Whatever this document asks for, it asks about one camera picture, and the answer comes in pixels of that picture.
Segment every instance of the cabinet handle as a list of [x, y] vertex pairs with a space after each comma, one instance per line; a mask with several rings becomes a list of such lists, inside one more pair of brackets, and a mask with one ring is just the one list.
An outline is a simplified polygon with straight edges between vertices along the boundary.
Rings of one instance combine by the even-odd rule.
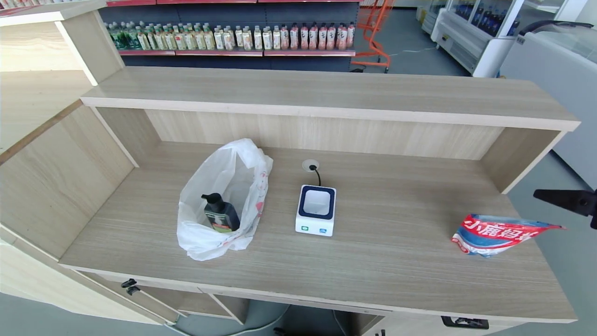
[[137, 286], [130, 286], [129, 288], [127, 288], [127, 294], [133, 296], [133, 294], [135, 294], [136, 292], [140, 292], [141, 288], [137, 287]]
[[483, 319], [442, 316], [442, 322], [453, 328], [489, 329], [489, 321]]
[[120, 287], [129, 288], [130, 286], [134, 286], [136, 284], [137, 284], [137, 281], [135, 279], [128, 279], [127, 281], [121, 283]]

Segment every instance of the white plastic bag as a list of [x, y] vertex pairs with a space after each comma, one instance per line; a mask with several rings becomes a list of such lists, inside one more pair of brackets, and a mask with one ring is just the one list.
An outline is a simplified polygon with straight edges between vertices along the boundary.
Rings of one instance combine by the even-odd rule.
[[[189, 257], [203, 261], [228, 249], [247, 248], [261, 217], [272, 164], [251, 139], [224, 145], [201, 164], [180, 193], [176, 235]], [[241, 220], [238, 230], [221, 233], [211, 228], [204, 212], [207, 201], [201, 198], [211, 193], [232, 203]]]

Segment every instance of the white scanner box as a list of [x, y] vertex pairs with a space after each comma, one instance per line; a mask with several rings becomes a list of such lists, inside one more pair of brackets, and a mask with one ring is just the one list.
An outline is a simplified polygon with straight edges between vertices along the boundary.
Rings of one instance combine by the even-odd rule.
[[296, 232], [331, 237], [336, 214], [336, 189], [303, 185], [298, 201]]

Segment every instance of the gray floor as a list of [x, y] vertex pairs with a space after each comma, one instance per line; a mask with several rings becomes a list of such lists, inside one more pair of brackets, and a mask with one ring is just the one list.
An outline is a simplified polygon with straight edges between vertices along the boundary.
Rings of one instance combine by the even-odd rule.
[[[423, 32], [421, 24], [415, 19], [416, 10], [392, 10], [375, 40], [382, 44], [383, 50], [391, 55], [389, 74], [470, 76], [458, 62], [443, 49], [435, 49], [436, 43]], [[367, 51], [368, 44], [363, 39], [362, 31], [355, 36], [357, 51]], [[358, 60], [376, 62], [376, 57]], [[364, 72], [382, 74], [385, 67], [367, 66]]]
[[[393, 10], [380, 41], [392, 56], [390, 73], [468, 75], [452, 58], [435, 46], [420, 30], [412, 10]], [[367, 67], [366, 72], [383, 72]], [[579, 321], [563, 324], [527, 323], [494, 336], [585, 336], [597, 330], [597, 230], [589, 228], [589, 220], [540, 202], [533, 198], [537, 188], [579, 189], [586, 186], [570, 173], [555, 155], [544, 158], [509, 194], [523, 218], [552, 222], [568, 227], [567, 231], [548, 231], [536, 238], [553, 272], [560, 281]], [[221, 336], [254, 328], [276, 319], [286, 305], [252, 301], [245, 326], [231, 320], [202, 316], [183, 318], [178, 327], [195, 336]], [[340, 336], [331, 312], [306, 307], [292, 307], [275, 326], [298, 334]], [[272, 335], [271, 328], [248, 336]], [[0, 335], [2, 336], [176, 336], [163, 327], [102, 319], [69, 313], [48, 304], [0, 294]]]

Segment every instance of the red and blue package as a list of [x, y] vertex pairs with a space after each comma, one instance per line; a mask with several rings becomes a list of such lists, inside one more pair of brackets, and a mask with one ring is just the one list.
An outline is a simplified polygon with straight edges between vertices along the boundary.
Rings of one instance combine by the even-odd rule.
[[565, 229], [544, 222], [471, 213], [460, 224], [452, 241], [464, 253], [488, 258], [553, 228]]

